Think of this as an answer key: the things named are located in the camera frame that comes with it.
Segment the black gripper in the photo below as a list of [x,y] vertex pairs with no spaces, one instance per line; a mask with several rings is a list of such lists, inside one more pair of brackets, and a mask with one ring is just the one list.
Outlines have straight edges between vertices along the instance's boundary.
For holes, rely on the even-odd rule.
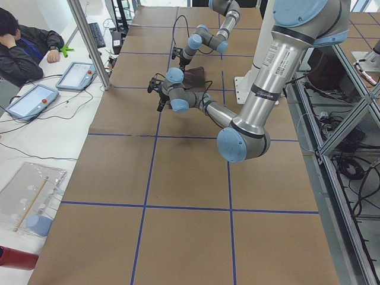
[[161,112],[166,106],[166,102],[170,100],[169,96],[163,91],[159,91],[160,101],[158,103],[157,111]]
[[189,65],[191,63],[191,59],[187,59],[183,55],[181,55],[179,58],[180,58],[180,67],[179,68],[182,72],[185,72],[187,70],[187,65]]

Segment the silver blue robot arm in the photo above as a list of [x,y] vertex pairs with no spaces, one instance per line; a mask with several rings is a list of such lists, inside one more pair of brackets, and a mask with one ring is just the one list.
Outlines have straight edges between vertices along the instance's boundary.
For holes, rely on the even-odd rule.
[[239,114],[213,100],[206,92],[194,92],[183,84],[184,69],[197,50],[206,45],[224,53],[228,38],[240,20],[236,1],[210,1],[210,8],[225,17],[217,34],[204,25],[189,37],[187,46],[174,50],[180,65],[171,68],[162,80],[152,78],[148,92],[160,96],[158,111],[169,103],[173,111],[197,108],[221,128],[217,147],[228,162],[242,162],[264,155],[270,147],[270,136],[264,126],[282,89],[297,70],[301,57],[309,48],[331,46],[348,35],[349,1],[275,1],[267,5],[265,16],[273,21],[270,44],[257,76]]
[[237,1],[209,1],[208,6],[214,12],[222,15],[224,21],[217,33],[212,33],[210,29],[200,24],[188,37],[187,44],[184,48],[174,47],[172,50],[172,59],[179,58],[179,68],[185,72],[202,45],[224,54],[228,47],[228,39],[235,25],[240,20],[240,6]]

